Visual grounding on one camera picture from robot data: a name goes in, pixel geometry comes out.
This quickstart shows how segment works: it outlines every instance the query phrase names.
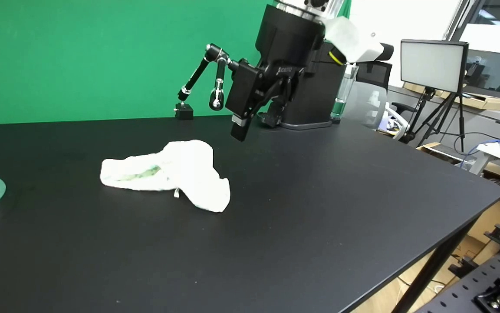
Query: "metal stand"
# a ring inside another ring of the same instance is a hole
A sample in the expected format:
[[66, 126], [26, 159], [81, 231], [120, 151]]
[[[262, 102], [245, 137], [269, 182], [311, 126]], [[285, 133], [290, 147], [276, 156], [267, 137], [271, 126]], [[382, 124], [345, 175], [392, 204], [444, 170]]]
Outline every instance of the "metal stand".
[[458, 112], [460, 112], [460, 116], [458, 116], [458, 135], [460, 135], [460, 149], [463, 151], [465, 126], [463, 126], [462, 91], [456, 91], [456, 93], [453, 91], [453, 93], [449, 93], [449, 95], [422, 121], [422, 124], [420, 124], [418, 128], [415, 128], [415, 123], [416, 123], [416, 119], [418, 119], [418, 116], [420, 116], [420, 112], [422, 112], [422, 109], [423, 109], [423, 105], [425, 105], [425, 97], [422, 97], [422, 98], [420, 98], [420, 100], [422, 100], [422, 102], [420, 102], [422, 105], [420, 105], [418, 112], [415, 114], [415, 118], [413, 118], [413, 121], [411, 121], [411, 124], [410, 124], [408, 133], [406, 133], [401, 140], [403, 140], [403, 142], [413, 140], [423, 126], [427, 126], [427, 130], [423, 131], [418, 145], [422, 145], [423, 140], [425, 140], [429, 135], [439, 133], [441, 128], [443, 128], [443, 123], [444, 123], [444, 119], [446, 119], [446, 116], [448, 116], [448, 112], [449, 112], [449, 109], [451, 109], [451, 105], [453, 105], [453, 102], [455, 102], [456, 97], [460, 97], [460, 102], [458, 102]]
[[427, 258], [425, 265], [418, 272], [418, 276], [410, 283], [408, 290], [404, 295], [399, 298], [399, 302], [394, 305], [394, 313], [406, 313], [413, 305], [413, 302], [420, 297], [423, 288], [429, 284], [429, 281], [436, 276], [436, 272], [441, 269], [444, 260], [451, 255], [451, 251], [456, 248], [456, 244], [462, 241], [462, 238], [469, 232], [472, 224], [475, 222], [470, 220], [463, 227], [460, 227], [456, 232], [448, 236], [436, 250], [434, 253]]

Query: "tripod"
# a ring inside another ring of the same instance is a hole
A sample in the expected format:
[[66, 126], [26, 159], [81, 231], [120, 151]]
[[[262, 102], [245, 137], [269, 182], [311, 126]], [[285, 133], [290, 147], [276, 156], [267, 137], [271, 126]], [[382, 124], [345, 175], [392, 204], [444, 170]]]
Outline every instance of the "tripod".
[[418, 145], [422, 145], [423, 140], [425, 140], [429, 135], [439, 133], [441, 128], [443, 128], [443, 123], [444, 123], [444, 119], [446, 119], [446, 116], [448, 116], [448, 112], [449, 112], [449, 109], [451, 109], [451, 105], [453, 105], [453, 102], [455, 102], [456, 97], [458, 97], [458, 135], [460, 135], [460, 151], [463, 151], [465, 130], [463, 130], [462, 90], [451, 91], [451, 93], [420, 123], [418, 128], [413, 128], [413, 126], [415, 126], [415, 121], [418, 119], [418, 116], [420, 116], [420, 112], [422, 112], [422, 109], [423, 109], [423, 105], [425, 105], [425, 95], [423, 95], [423, 97], [420, 98], [420, 100], [423, 100], [423, 102], [420, 104], [420, 109], [418, 109], [418, 112], [416, 112], [416, 116], [413, 118], [413, 123], [411, 123], [408, 133], [406, 133], [401, 140], [403, 140], [403, 142], [413, 140], [423, 126], [427, 126], [427, 130], [423, 131]]

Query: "black tabletop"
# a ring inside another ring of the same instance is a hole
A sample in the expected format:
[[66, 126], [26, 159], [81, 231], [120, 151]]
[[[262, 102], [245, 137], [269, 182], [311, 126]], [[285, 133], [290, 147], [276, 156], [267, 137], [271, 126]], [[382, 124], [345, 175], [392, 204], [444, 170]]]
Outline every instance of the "black tabletop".
[[[203, 138], [225, 211], [99, 182], [104, 158]], [[500, 187], [354, 123], [227, 118], [0, 124], [0, 311], [340, 311], [500, 198]]]

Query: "white cloth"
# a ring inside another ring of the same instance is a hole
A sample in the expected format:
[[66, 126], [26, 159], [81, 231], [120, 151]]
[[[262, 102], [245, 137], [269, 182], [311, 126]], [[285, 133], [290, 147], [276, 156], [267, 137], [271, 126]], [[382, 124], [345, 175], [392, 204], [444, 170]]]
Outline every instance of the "white cloth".
[[231, 199], [229, 178], [213, 168], [213, 147], [203, 140], [172, 140], [160, 152], [106, 158], [100, 182], [133, 191], [182, 189], [193, 204], [222, 211]]

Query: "green backdrop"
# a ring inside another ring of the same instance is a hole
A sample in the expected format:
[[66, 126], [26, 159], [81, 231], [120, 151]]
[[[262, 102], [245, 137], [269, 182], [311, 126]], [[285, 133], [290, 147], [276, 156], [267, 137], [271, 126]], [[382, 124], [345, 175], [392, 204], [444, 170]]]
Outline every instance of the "green backdrop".
[[[172, 116], [205, 43], [257, 60], [265, 3], [0, 0], [0, 123]], [[213, 71], [193, 91], [196, 114], [215, 112]]]

